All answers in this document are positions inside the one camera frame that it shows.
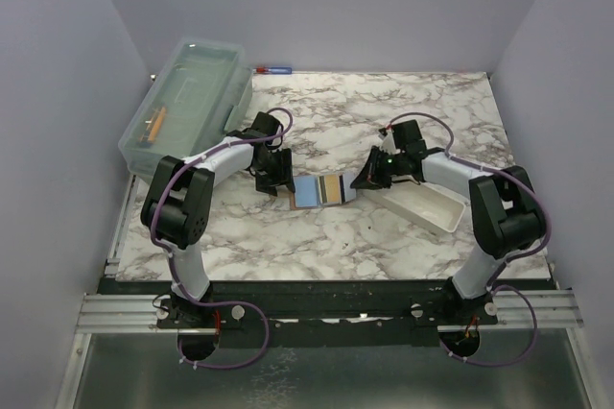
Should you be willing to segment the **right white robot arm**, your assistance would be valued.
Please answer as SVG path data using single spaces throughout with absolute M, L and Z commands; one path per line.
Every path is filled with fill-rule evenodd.
M 451 153 L 451 144 L 429 148 L 415 120 L 394 118 L 379 130 L 357 178 L 355 190 L 384 190 L 399 177 L 431 183 L 466 198 L 471 207 L 476 246 L 451 277 L 453 294 L 441 301 L 443 317 L 460 325 L 476 313 L 474 299 L 484 296 L 507 265 L 532 256 L 548 244 L 552 224 L 520 166 L 496 169 Z

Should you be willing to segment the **tan leather card holder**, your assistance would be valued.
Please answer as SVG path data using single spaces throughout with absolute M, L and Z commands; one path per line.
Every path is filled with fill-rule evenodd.
M 295 193 L 290 198 L 292 210 L 344 205 L 357 197 L 350 184 L 356 174 L 303 175 L 294 177 Z

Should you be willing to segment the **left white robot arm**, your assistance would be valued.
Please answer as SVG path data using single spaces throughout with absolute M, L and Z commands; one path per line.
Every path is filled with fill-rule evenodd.
M 172 291 L 184 298 L 179 315 L 190 326 L 206 325 L 213 313 L 204 297 L 210 279 L 200 241 L 215 187 L 247 171 L 260 193 L 275 197 L 280 187 L 294 192 L 292 151 L 283 146 L 293 123 L 285 108 L 260 111 L 249 127 L 230 132 L 216 145 L 184 158 L 165 156 L 157 163 L 140 219 L 152 243 L 167 255 Z

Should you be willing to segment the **gold credit card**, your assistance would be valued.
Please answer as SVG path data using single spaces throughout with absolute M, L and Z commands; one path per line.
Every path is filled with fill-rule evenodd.
M 342 175 L 324 175 L 317 178 L 319 203 L 322 206 L 342 205 L 344 203 L 344 184 Z

